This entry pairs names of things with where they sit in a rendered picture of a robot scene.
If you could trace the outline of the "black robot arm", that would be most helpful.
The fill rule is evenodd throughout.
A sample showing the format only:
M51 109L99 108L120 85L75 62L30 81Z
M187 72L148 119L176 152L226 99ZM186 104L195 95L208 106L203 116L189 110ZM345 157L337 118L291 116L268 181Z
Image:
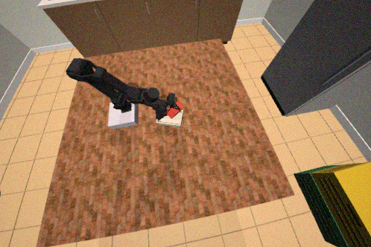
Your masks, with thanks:
M66 73L70 78L87 82L93 88L103 92L114 104L113 108L120 109L121 113L131 111L131 103L140 103L152 107L153 102L159 96L158 89L129 86L117 77L112 76L105 68L96 66L91 60L74 58L66 69ZM157 107L153 110L156 111L157 118L163 118L166 114L165 104L157 104Z

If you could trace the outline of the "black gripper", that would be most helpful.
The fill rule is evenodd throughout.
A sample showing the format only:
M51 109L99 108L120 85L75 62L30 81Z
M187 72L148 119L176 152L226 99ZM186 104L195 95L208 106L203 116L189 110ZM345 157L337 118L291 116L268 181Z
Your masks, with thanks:
M175 94L174 93L170 93L168 96L167 96L167 101L165 102L165 100L160 100L159 98L157 98L154 102L153 102L153 105L152 105L152 109L153 108L156 108L157 107L157 103L162 103L162 104L165 104L165 111L167 112L168 109L166 109L166 107L169 105L170 108L174 108L174 109L178 109L180 110L180 107L174 102L174 98L175 98Z

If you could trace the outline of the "red square cup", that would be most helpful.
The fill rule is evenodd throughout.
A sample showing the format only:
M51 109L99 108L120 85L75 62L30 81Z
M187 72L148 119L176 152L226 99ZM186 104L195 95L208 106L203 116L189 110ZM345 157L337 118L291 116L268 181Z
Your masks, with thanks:
M178 109L174 109L174 108L169 108L168 111L166 112L166 114L172 119L175 115L177 115L181 109L183 108L183 106L177 101L176 104L180 107L180 110ZM174 114L175 113L175 114Z

